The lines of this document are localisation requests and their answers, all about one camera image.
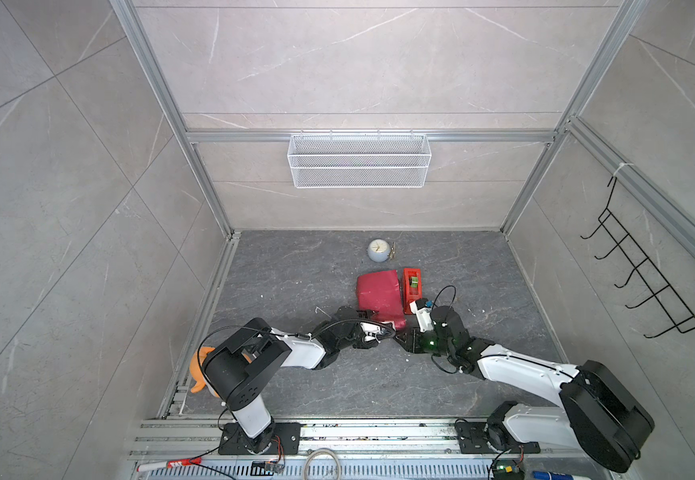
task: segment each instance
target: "vertical metal post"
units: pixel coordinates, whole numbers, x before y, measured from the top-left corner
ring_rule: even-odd
[[[515,203],[510,208],[505,217],[500,230],[506,235],[515,227],[515,223],[523,213],[529,200],[534,195],[534,191],[539,186],[539,182],[545,175],[545,172],[553,163],[555,154],[560,149],[561,144],[569,135],[569,129],[566,124],[572,118],[579,116],[588,101],[592,98],[595,88],[601,82],[603,75],[609,70],[609,66],[614,61],[617,53],[621,49],[625,40],[630,34],[630,31],[638,21],[639,16],[643,12],[649,0],[624,0],[619,6],[617,15],[609,26],[609,30],[603,38],[603,42],[595,53],[595,56],[590,63],[590,66],[583,76],[582,82],[579,83],[577,91],[574,93],[572,100],[563,112],[558,125],[555,127],[555,139],[552,144],[547,146],[543,153],[539,156],[537,163],[534,165],[529,177],[526,179],[523,188],[518,193]]]
[[[148,82],[150,82],[153,93],[156,94],[156,98],[161,105],[161,110],[163,110],[166,120],[169,122],[172,130],[174,130],[174,136],[177,142],[180,143],[182,153],[188,159],[190,168],[193,170],[193,174],[199,182],[201,191],[208,201],[208,206],[212,209],[217,224],[220,229],[222,229],[222,233],[225,237],[229,239],[230,235],[233,233],[233,229],[230,226],[225,211],[222,209],[212,179],[209,178],[206,172],[206,167],[203,162],[201,162],[193,145],[188,141],[185,122],[182,120],[180,111],[177,109],[177,103],[174,101],[169,86],[166,84],[166,79],[158,66],[156,56],[153,54],[148,38],[145,35],[145,29],[140,23],[140,18],[137,16],[134,5],[132,5],[131,0],[110,0],[110,3],[116,15],[118,15],[118,19],[121,22],[124,33],[126,33],[126,37],[132,44],[137,59],[140,60],[142,71],[145,72],[145,76]]]

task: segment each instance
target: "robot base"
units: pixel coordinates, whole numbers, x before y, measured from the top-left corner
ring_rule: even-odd
[[[253,439],[246,436],[243,429],[237,423],[227,423],[219,442],[218,455],[249,455],[266,454],[277,455],[278,445],[272,438],[278,436],[281,439],[281,446],[284,448],[285,455],[297,455],[299,451],[300,429],[302,425],[294,422],[274,423],[272,432],[269,436],[266,432],[261,433],[258,438],[265,437],[265,445],[256,445]]]

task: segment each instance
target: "black wire hook rack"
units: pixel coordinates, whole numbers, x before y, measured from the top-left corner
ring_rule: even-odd
[[[640,302],[638,305],[633,305],[633,306],[625,305],[625,307],[629,308],[629,309],[635,309],[635,308],[640,307],[644,303],[648,302],[649,300],[654,299],[657,301],[657,303],[659,303],[659,306],[662,308],[662,311],[665,312],[667,317],[670,319],[670,322],[673,324],[673,326],[668,327],[667,329],[661,331],[660,333],[657,333],[656,335],[644,334],[644,337],[646,337],[648,339],[654,339],[660,335],[664,335],[665,333],[667,333],[671,330],[677,330],[680,333],[688,333],[688,332],[694,330],[695,329],[695,314],[694,314],[694,312],[691,311],[691,308],[689,308],[689,306],[686,304],[686,302],[684,302],[684,300],[681,298],[679,293],[675,290],[675,288],[673,288],[673,285],[670,284],[670,282],[668,281],[667,278],[665,278],[665,275],[660,271],[660,269],[657,267],[657,265],[653,261],[651,261],[650,256],[647,255],[646,252],[644,252],[643,248],[641,248],[641,245],[639,245],[639,243],[635,240],[635,238],[633,238],[633,236],[630,235],[630,232],[625,228],[624,225],[622,225],[622,223],[619,221],[619,219],[614,215],[614,213],[609,208],[609,205],[611,204],[611,196],[614,194],[614,188],[616,187],[616,185],[617,185],[617,177],[611,177],[609,179],[609,183],[606,185],[606,187],[611,186],[611,191],[609,192],[609,199],[606,201],[606,207],[601,212],[601,215],[598,216],[598,226],[595,228],[595,230],[592,231],[592,233],[590,235],[588,235],[588,236],[582,236],[581,235],[580,237],[583,240],[587,240],[587,239],[591,238],[593,235],[595,235],[595,233],[598,232],[598,230],[603,229],[609,235],[611,240],[614,241],[614,246],[611,248],[611,250],[609,250],[609,252],[606,253],[606,255],[595,256],[595,259],[596,260],[603,260],[607,256],[611,255],[611,253],[614,252],[615,250],[619,250],[622,253],[622,255],[627,259],[627,261],[630,262],[630,266],[632,267],[632,270],[630,271],[630,274],[628,275],[628,278],[625,280],[625,282],[622,283],[621,285],[617,285],[615,283],[614,286],[617,288],[623,288],[625,285],[627,285],[630,282],[630,279],[633,277],[634,274],[638,274],[638,276],[641,278],[643,283],[646,285],[646,288],[649,289],[650,295],[647,296],[645,299],[643,299],[642,302]],[[625,235],[622,238],[620,238],[619,240],[616,239],[614,234],[611,233],[611,230],[605,225],[605,223],[609,220],[611,220],[612,222],[616,222],[616,225],[618,225],[619,228],[621,228],[621,230],[623,232],[625,232]],[[638,250],[641,252],[641,254],[644,257],[644,259],[638,263],[634,262],[633,259],[631,258],[631,256],[628,255],[627,252],[625,252],[625,249],[622,248],[622,242],[624,242],[628,238],[630,238],[631,242],[638,248]],[[645,275],[639,270],[640,268],[646,268],[648,266],[650,266],[654,271],[656,271],[659,274],[660,278],[662,278],[662,280],[665,282],[665,285],[658,288],[657,290],[655,290],[655,288],[646,280]],[[676,321],[675,318],[673,318],[673,315],[671,315],[670,312],[668,311],[667,307],[665,307],[665,304],[659,298],[659,294],[663,293],[663,292],[673,293],[675,295],[675,297],[678,298],[678,300],[684,306],[684,308],[686,308],[686,310],[689,313],[689,317],[686,318],[685,320]]]

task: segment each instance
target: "dark gray floor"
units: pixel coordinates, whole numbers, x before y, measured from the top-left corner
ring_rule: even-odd
[[[366,248],[374,238],[395,242],[394,260],[375,264],[368,259]],[[497,232],[244,232],[212,330],[260,316],[281,330],[307,332],[326,318],[316,306],[330,313],[341,305],[357,306],[359,275],[404,267],[422,269],[423,293],[430,299],[449,283],[457,287],[454,309],[471,335],[559,360],[513,255]],[[448,302],[450,291],[441,299]],[[220,332],[207,345],[217,345],[230,334]],[[281,369],[262,397],[279,418],[486,416],[504,400],[549,405],[503,383],[448,375],[429,355],[407,353],[392,340],[372,350],[343,350],[321,371]],[[220,402],[204,389],[188,395],[183,412],[221,410]]]

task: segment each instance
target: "wire mesh basket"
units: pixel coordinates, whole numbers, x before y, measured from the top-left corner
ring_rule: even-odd
[[[297,188],[422,187],[430,165],[424,134],[295,134],[287,154]]]

